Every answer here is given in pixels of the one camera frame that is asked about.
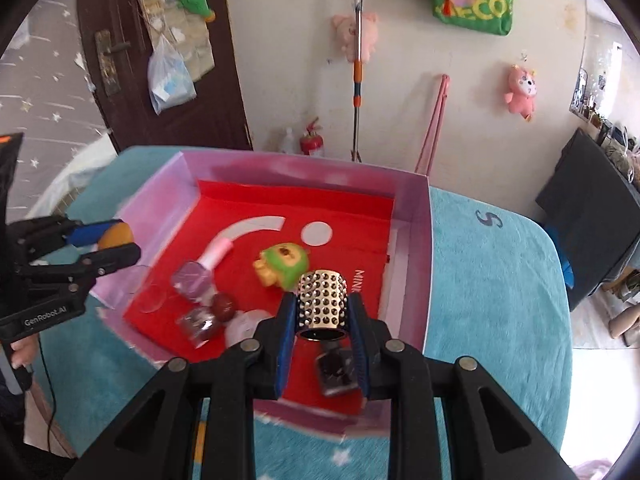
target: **cable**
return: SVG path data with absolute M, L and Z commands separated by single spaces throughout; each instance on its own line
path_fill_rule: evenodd
M 53 391 L 53 384 L 51 384 L 51 377 L 49 375 L 49 369 L 47 368 L 47 362 L 44 360 L 40 334 L 38 334 L 38 346 L 40 347 L 40 358 L 42 359 L 42 367 L 44 368 L 44 373 L 47 376 L 47 383 L 49 383 L 49 391 L 51 392 L 51 417 L 49 418 L 49 422 L 47 423 L 47 451 L 51 453 L 51 427 L 53 426 L 53 418 L 56 416 L 56 411 L 58 410 L 58 403 L 56 402 L 56 393 Z

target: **studded metal cylinder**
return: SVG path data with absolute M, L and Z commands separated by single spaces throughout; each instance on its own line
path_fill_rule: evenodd
M 347 282 L 332 270 L 319 269 L 300 277 L 298 326 L 300 337 L 334 341 L 347 335 Z

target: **mop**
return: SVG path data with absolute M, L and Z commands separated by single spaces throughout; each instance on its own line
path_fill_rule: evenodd
M 360 88 L 362 86 L 362 0 L 353 0 L 356 12 L 356 57 L 353 61 L 353 149 L 351 160 L 362 162 L 358 152 L 358 131 L 360 128 Z

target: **nail polish bottle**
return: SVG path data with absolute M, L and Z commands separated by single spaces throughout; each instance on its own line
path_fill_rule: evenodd
M 174 289 L 194 303 L 212 301 L 216 293 L 213 285 L 213 269 L 229 252 L 233 243 L 228 238 L 214 238 L 197 260 L 184 262 L 171 277 Z

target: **red bead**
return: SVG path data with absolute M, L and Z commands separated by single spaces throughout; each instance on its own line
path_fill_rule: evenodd
M 221 323 L 231 321 L 236 314 L 236 301 L 228 294 L 219 292 L 213 297 L 210 312 Z

